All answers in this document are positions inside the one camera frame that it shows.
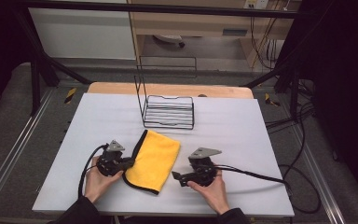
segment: white tabletop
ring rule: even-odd
[[[181,143],[173,171],[191,173],[187,157],[198,147],[222,150],[217,164],[282,178],[257,100],[195,97],[193,130],[154,129]],[[71,126],[34,203],[34,211],[62,213],[77,198],[84,165],[92,151],[117,140],[130,156],[145,127],[136,95],[85,93]],[[246,215],[292,217],[282,184],[238,173],[223,172],[231,207]],[[119,180],[95,204],[102,214],[149,216],[212,216],[214,211],[191,188],[170,175],[159,195]]]

